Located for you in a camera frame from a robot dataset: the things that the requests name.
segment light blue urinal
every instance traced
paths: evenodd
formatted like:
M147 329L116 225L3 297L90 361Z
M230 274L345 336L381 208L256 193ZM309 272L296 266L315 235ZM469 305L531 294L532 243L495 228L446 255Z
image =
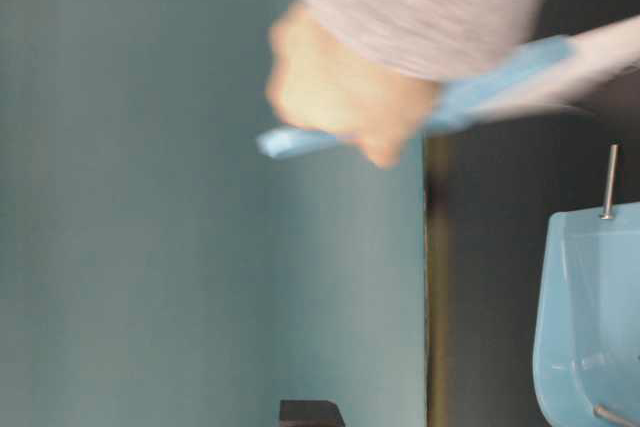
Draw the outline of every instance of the light blue urinal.
M549 222L533 374L553 427L640 426L640 203L610 209L615 154L604 213Z

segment person's hand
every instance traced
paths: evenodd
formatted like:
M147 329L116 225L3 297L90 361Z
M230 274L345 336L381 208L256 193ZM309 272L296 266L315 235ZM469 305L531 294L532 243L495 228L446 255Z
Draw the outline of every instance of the person's hand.
M439 85L360 57L295 3L271 28L267 98L286 123L347 137L388 167L424 122Z

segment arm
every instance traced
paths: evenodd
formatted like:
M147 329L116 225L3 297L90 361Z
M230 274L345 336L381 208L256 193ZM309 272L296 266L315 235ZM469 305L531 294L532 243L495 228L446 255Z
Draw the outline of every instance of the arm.
M481 73L526 39L540 0L300 0L272 29L267 93L293 125L393 163L439 83Z

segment blue wall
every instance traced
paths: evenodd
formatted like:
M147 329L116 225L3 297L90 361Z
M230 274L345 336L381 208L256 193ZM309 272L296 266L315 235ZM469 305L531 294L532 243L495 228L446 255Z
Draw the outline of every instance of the blue wall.
M276 163L286 0L0 0L0 421L424 421L419 146Z
M0 423L270 424L266 0L0 0Z
M350 149L274 169L279 396L334 400L349 426L424 426L420 142L390 172Z

